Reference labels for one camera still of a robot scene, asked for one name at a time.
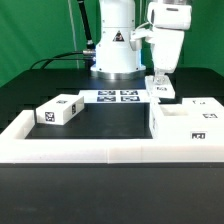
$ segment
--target black surface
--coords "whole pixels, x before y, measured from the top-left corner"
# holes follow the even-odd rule
[[[36,124],[27,139],[151,138],[148,124],[148,104],[85,104],[63,126]]]
[[[223,168],[1,168],[0,223],[223,223]]]
[[[224,78],[211,70],[178,69],[172,82],[176,101],[184,96],[208,96],[209,90],[209,96],[224,102]],[[60,93],[133,88],[144,88],[144,80],[110,82],[74,70],[26,71],[0,88],[0,128],[6,128],[23,109],[34,109]],[[81,124],[85,127],[76,135],[149,136],[144,123],[148,119],[146,105],[86,105],[74,118],[76,128]],[[98,113],[101,122],[94,119]],[[116,122],[117,117],[125,118],[125,122]],[[125,129],[130,122],[133,127]],[[67,125],[67,132],[56,128],[55,135],[70,138],[72,124]],[[0,164],[0,167],[3,224],[221,224],[224,220],[223,163]]]
[[[171,81],[176,89],[176,99],[162,100],[162,103],[181,102],[182,97],[213,96],[224,104],[224,78],[212,70],[177,69],[172,74]],[[145,89],[144,78],[109,81],[92,78],[86,70],[25,71],[0,88],[0,133],[24,109],[35,109],[62,93],[78,94],[79,90],[97,89]],[[59,127],[53,130],[52,127],[36,125],[35,130],[30,133],[28,138],[32,136],[33,138],[47,138],[43,135],[46,132],[45,129],[51,131],[49,138],[151,138],[151,134],[145,129],[145,125],[148,123],[146,108],[146,105],[139,106],[138,104],[132,106],[119,104],[114,107],[111,105],[88,105],[87,109],[91,110],[91,113],[85,110],[84,113],[72,120],[72,124],[67,125],[73,127],[69,129],[72,131],[66,129],[64,134],[60,134],[60,131],[56,132],[56,130],[62,130]]]

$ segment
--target white block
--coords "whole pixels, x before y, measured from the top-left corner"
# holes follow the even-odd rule
[[[34,125],[34,111],[23,110],[2,132],[0,139],[25,139]]]
[[[84,109],[84,97],[61,94],[36,109],[37,122],[64,125]]]
[[[150,104],[149,127],[154,139],[215,140],[220,141],[224,133],[224,109],[214,100],[206,104]]]

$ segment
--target green backdrop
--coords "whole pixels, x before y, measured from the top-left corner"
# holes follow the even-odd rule
[[[85,0],[93,40],[100,40],[98,0]],[[211,68],[224,75],[224,1],[194,0],[191,29],[186,32],[179,65]],[[78,50],[85,36],[76,0],[72,0]],[[136,12],[139,1],[136,0]],[[67,0],[0,0],[0,86],[35,61],[74,50]],[[149,45],[143,63],[152,67]],[[51,67],[76,66],[55,62]]]

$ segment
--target white box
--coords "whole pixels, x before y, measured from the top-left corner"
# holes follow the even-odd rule
[[[84,109],[84,97],[61,94],[36,109],[37,122],[64,125]]]
[[[223,138],[224,109],[221,104],[215,99],[196,105],[190,100],[183,102],[150,104],[149,127],[154,139],[220,141]]]

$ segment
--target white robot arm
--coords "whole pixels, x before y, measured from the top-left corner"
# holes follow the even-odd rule
[[[186,0],[150,2],[146,24],[151,24],[152,29],[140,26],[131,33],[132,49],[141,49],[141,38],[143,37],[151,44],[155,77],[146,77],[146,87],[152,96],[175,97],[169,78],[164,75],[173,73],[176,69],[184,40],[184,30],[190,28],[191,10]]]

